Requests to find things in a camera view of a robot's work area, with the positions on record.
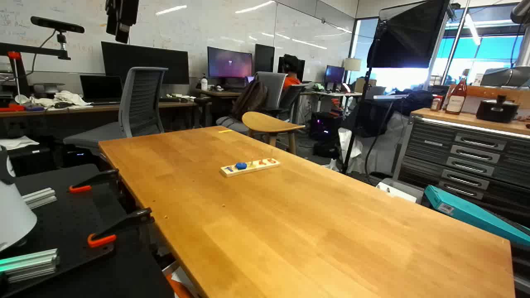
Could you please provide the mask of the blue disc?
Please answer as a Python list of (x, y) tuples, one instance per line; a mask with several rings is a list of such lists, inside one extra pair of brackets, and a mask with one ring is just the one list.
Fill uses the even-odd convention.
[(247, 168), (247, 162), (237, 162), (235, 168), (239, 168), (239, 170)]

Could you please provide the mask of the wooden peg rack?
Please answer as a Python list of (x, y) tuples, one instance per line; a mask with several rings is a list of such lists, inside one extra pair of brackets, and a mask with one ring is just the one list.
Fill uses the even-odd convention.
[(220, 172), (225, 177), (229, 177), (229, 175), (235, 175), (235, 173), (245, 173), (245, 172), (255, 172), (255, 170), (262, 170), (262, 168), (277, 167), (282, 162), (278, 159), (273, 159), (273, 157), (247, 160), (247, 168), (242, 168), (242, 170), (235, 168), (235, 164), (222, 165)]

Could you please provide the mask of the dark monitor centre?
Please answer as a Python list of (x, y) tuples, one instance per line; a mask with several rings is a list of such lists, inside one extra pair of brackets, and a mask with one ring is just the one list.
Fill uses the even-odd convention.
[(255, 44), (255, 69), (272, 71), (273, 69), (275, 48), (268, 44)]

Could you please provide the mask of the monitor with purple screen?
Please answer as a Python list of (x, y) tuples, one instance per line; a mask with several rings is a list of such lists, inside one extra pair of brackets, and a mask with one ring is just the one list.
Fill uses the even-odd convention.
[(209, 46), (207, 72), (210, 77), (250, 76), (253, 72), (252, 54)]

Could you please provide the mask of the grey mesh office chair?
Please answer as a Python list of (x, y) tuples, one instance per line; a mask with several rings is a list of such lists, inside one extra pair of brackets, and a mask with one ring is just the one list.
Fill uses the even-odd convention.
[(159, 115), (159, 92), (166, 67), (133, 66), (124, 81), (118, 120), (63, 139), (65, 144), (99, 152), (99, 142), (164, 130)]

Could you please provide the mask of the large black monitor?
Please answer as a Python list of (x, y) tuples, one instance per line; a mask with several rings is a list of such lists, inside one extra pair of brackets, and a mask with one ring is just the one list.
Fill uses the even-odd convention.
[(167, 69), (166, 84), (189, 82), (189, 54), (186, 51), (109, 41), (101, 43), (101, 51), (108, 76), (124, 79), (133, 66), (161, 66)]

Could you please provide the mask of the black laptop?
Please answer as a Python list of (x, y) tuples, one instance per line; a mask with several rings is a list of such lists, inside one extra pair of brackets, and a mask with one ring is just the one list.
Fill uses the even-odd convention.
[(83, 99), (94, 106), (116, 104), (123, 86), (119, 77), (81, 74)]

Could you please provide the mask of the orange black clamp lower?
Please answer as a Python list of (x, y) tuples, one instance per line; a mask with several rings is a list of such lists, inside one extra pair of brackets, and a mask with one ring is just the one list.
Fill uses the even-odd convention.
[(86, 243), (91, 250), (109, 248), (119, 240), (121, 230), (139, 230), (151, 221), (151, 210), (141, 208), (123, 215), (99, 231), (90, 233)]

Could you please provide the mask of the orange black clamp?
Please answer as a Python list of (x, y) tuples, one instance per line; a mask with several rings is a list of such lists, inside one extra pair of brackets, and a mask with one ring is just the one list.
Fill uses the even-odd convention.
[(141, 208), (123, 215), (99, 231), (90, 233), (86, 243), (91, 250), (109, 248), (119, 240), (121, 230), (139, 230), (151, 221), (151, 210)]
[(78, 183), (73, 183), (68, 187), (68, 192), (70, 193), (85, 193), (85, 192), (91, 192), (93, 187), (99, 182), (109, 182), (109, 180), (116, 180), (118, 177), (118, 170), (116, 168), (109, 168), (109, 170), (103, 170), (103, 172), (98, 172)]

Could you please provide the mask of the teal case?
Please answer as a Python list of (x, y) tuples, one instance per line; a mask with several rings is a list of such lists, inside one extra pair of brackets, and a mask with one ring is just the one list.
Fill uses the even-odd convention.
[(437, 212), (504, 236), (520, 246), (530, 246), (530, 230), (525, 225), (512, 223), (507, 218), (502, 218), (500, 215), (495, 215), (436, 185), (427, 185), (424, 188), (424, 195)]

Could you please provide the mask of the orange black clamp upper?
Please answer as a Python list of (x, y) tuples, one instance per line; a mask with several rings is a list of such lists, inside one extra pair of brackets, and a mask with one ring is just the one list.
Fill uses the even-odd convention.
[(109, 180), (116, 180), (118, 177), (118, 170), (116, 168), (109, 168), (109, 170), (103, 170), (103, 172), (98, 172), (78, 183), (73, 183), (68, 187), (68, 192), (70, 193), (85, 193), (85, 192), (91, 192), (93, 187), (99, 182), (109, 182)]

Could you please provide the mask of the red liquid bottle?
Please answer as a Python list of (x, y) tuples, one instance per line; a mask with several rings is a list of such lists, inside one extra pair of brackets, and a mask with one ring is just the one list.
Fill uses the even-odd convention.
[(467, 79), (461, 77), (447, 97), (446, 111), (452, 114), (459, 114), (464, 107), (465, 96), (467, 96)]

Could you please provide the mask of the grey drawer cabinet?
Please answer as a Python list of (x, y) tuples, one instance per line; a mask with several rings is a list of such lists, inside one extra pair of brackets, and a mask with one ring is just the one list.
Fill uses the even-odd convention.
[(530, 132), (522, 124), (417, 109), (398, 177), (439, 185), (490, 210), (530, 213)]

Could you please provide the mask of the black pot on cabinet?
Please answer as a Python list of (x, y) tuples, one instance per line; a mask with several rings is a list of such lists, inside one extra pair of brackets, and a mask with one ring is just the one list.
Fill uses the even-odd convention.
[(477, 117), (494, 122), (510, 122), (518, 111), (514, 101), (505, 96), (497, 96), (495, 99), (482, 99), (477, 109)]

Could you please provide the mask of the aluminium extrusion bar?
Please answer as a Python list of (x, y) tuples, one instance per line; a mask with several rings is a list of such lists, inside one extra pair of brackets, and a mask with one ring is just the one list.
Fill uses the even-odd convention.
[(8, 283), (20, 283), (41, 278), (56, 271), (60, 263), (58, 250), (48, 248), (0, 260), (0, 273)]

